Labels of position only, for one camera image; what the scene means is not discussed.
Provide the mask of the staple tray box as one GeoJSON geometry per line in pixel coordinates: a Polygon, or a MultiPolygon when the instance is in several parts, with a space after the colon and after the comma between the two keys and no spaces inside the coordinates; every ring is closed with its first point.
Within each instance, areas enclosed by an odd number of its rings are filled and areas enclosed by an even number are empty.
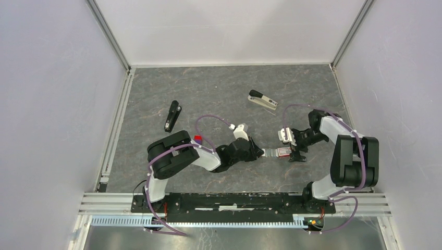
{"type": "Polygon", "coordinates": [[[272,148],[266,148],[263,149],[263,157],[273,157],[273,158],[278,158],[278,150],[277,149],[272,149],[272,148]]]}

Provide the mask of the red white staple box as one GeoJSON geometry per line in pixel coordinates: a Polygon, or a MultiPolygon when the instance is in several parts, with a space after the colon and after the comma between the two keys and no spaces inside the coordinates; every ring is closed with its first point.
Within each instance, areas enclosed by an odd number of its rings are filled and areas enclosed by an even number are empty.
{"type": "Polygon", "coordinates": [[[289,157],[291,153],[291,147],[279,147],[275,150],[275,154],[278,158],[289,157]]]}

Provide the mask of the black stapler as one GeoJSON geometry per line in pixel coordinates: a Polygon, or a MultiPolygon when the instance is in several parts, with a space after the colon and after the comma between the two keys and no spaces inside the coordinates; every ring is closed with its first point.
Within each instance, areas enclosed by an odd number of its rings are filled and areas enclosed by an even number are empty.
{"type": "Polygon", "coordinates": [[[179,105],[179,102],[177,100],[173,100],[170,105],[168,116],[164,125],[165,132],[172,132],[181,111],[182,107],[179,105]]]}

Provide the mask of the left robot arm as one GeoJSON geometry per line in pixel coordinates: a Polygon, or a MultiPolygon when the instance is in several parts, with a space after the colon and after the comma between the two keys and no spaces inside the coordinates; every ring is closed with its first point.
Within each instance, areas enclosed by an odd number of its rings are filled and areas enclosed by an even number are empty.
{"type": "Polygon", "coordinates": [[[215,150],[198,144],[185,130],[169,135],[147,147],[148,177],[144,192],[144,206],[151,212],[163,208],[168,179],[189,165],[221,173],[239,162],[258,160],[265,154],[253,138],[238,137],[229,145],[215,150]]]}

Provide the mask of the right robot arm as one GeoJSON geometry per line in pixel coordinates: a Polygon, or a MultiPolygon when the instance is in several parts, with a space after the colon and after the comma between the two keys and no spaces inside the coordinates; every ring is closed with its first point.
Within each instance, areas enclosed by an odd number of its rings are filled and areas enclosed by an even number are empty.
{"type": "Polygon", "coordinates": [[[305,161],[302,153],[318,142],[332,142],[334,152],[329,174],[309,183],[301,198],[302,208],[313,213],[347,191],[372,188],[379,179],[379,141],[349,127],[340,116],[314,109],[308,114],[309,128],[297,130],[283,126],[279,139],[291,149],[290,161],[305,161]]]}

